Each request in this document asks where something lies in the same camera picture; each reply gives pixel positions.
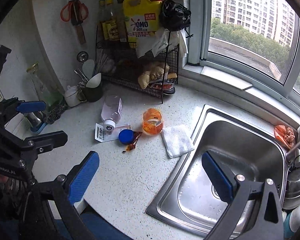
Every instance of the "wooden handle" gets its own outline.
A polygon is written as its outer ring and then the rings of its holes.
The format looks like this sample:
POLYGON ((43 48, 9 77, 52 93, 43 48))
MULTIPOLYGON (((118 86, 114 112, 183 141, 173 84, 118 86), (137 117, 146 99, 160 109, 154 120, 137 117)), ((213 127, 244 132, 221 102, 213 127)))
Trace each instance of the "wooden handle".
POLYGON ((78 36, 80 44, 85 44, 86 43, 86 37, 84 36, 82 25, 80 24, 80 25, 76 25, 74 27, 75 27, 75 30, 77 32, 77 36, 78 36))

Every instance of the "orange rag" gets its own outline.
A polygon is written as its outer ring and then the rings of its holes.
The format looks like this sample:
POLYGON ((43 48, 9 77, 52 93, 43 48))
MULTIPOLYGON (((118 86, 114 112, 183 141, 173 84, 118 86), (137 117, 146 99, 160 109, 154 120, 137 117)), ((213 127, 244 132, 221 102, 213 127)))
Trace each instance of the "orange rag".
POLYGON ((285 147, 291 149, 294 145, 294 133, 291 127, 285 127, 284 125, 277 125, 274 127, 274 136, 280 142, 282 142, 285 147))

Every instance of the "black plastic bag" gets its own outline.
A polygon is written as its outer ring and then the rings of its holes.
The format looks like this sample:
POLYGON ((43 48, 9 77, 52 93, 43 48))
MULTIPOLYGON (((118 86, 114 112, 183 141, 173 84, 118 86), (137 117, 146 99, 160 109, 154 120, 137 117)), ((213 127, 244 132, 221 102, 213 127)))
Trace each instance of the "black plastic bag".
POLYGON ((162 26, 171 32, 180 31, 190 26, 191 11, 172 0, 162 2, 159 20, 162 26))

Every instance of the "human hand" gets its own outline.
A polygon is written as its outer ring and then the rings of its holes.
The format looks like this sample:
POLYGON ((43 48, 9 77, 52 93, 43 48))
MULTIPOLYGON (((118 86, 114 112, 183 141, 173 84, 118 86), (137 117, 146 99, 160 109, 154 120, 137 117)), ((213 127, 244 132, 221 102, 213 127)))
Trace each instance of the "human hand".
POLYGON ((8 181, 8 177, 0 174, 0 183, 6 183, 8 181))

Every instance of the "white bottle cap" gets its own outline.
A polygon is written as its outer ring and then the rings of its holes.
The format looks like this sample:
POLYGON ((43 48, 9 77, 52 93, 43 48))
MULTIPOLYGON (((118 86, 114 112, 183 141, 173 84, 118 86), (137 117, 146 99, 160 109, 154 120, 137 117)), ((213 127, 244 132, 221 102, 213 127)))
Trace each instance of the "white bottle cap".
POLYGON ((103 122, 103 128, 105 129, 105 131, 111 132, 115 128, 115 122, 112 120, 105 120, 103 122))

